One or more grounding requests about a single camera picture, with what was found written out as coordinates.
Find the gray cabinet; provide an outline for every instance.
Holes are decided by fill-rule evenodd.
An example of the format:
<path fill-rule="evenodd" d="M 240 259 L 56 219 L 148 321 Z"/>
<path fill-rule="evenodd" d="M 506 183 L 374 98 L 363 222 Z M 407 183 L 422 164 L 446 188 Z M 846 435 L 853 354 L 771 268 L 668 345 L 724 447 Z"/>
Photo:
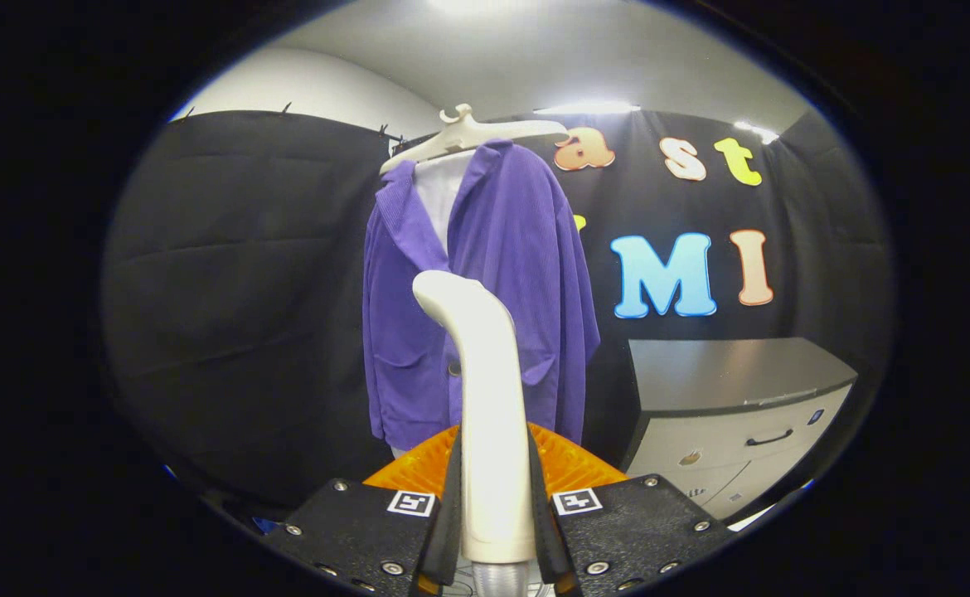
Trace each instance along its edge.
<path fill-rule="evenodd" d="M 660 473 L 717 518 L 791 471 L 856 380 L 846 363 L 800 337 L 629 347 L 641 415 L 622 469 Z"/>

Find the purple jacket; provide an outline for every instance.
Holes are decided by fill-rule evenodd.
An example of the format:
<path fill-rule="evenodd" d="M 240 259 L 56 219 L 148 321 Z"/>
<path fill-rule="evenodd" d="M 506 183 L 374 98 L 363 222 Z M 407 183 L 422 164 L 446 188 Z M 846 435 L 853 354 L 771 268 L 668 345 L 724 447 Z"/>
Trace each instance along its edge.
<path fill-rule="evenodd" d="M 412 449 L 461 420 L 451 337 L 415 301 L 412 279 L 476 279 L 515 320 L 526 418 L 580 443 L 584 368 L 599 346 L 584 250 L 548 163 L 512 141 L 478 146 L 459 185 L 446 257 L 415 191 L 415 163 L 382 178 L 367 222 L 363 349 L 371 431 Z"/>

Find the white ceiling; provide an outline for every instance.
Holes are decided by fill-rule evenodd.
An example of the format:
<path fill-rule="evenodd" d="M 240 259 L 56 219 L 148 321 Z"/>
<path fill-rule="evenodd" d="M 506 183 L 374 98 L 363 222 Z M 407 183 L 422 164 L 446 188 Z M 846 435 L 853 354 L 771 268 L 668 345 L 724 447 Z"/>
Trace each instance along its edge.
<path fill-rule="evenodd" d="M 781 133 L 808 109 L 724 42 L 629 0 L 357 0 L 273 45 L 341 57 L 451 114 L 469 103 L 478 120 L 626 100 Z"/>

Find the letter m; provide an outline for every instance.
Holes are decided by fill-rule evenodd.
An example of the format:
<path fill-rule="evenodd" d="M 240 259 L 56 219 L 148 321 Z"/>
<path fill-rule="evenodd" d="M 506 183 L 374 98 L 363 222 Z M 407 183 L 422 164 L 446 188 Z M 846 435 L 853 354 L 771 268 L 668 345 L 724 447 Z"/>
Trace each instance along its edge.
<path fill-rule="evenodd" d="M 689 233 L 677 237 L 668 264 L 651 248 L 641 235 L 625 235 L 610 242 L 610 249 L 621 258 L 621 303 L 614 307 L 619 318 L 643 318 L 647 316 L 647 304 L 643 302 L 642 290 L 664 316 L 673 302 L 677 286 L 681 287 L 681 299 L 674 305 L 678 316 L 712 316 L 717 303 L 710 298 L 710 280 L 706 265 L 706 252 L 710 249 L 710 237 Z"/>

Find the jacket lapel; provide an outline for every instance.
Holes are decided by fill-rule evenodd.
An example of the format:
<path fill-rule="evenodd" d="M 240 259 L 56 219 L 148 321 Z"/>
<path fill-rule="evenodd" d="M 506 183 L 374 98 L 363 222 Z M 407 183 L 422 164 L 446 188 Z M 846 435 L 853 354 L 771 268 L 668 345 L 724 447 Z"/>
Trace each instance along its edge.
<path fill-rule="evenodd" d="M 452 204 L 452 218 L 466 196 L 496 165 L 501 151 L 511 145 L 511 140 L 493 139 L 474 150 Z M 390 231 L 394 245 L 415 267 L 420 271 L 442 269 L 447 272 L 448 256 L 444 254 L 440 239 L 429 223 L 429 215 L 415 192 L 414 174 L 415 163 L 408 159 L 384 175 L 382 181 L 386 186 L 375 195 L 376 207 L 386 229 Z"/>

